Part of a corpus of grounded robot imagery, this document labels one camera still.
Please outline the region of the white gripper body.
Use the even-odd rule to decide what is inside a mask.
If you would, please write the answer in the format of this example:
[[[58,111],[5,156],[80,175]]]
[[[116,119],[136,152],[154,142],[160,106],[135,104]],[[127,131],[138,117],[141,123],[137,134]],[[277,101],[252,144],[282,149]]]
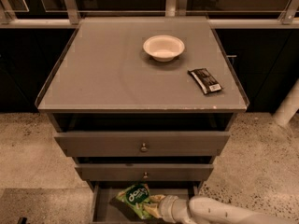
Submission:
[[[167,195],[159,204],[162,219],[168,223],[190,224],[188,202],[178,196]]]

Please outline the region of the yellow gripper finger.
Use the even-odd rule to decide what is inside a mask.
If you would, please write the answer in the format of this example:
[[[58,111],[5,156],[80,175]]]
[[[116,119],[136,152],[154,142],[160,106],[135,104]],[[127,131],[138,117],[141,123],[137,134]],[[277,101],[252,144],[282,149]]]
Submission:
[[[144,209],[156,218],[162,217],[157,204],[144,204]]]
[[[149,197],[150,201],[152,203],[159,203],[161,200],[163,200],[165,198],[165,195],[163,194],[158,194],[158,195],[151,195]]]

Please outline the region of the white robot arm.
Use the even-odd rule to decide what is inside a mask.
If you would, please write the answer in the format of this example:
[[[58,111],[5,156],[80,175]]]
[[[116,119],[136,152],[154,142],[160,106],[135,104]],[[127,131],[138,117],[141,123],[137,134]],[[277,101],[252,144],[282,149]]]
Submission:
[[[298,224],[283,217],[251,211],[196,195],[188,201],[174,195],[153,195],[144,209],[156,218],[179,224]]]

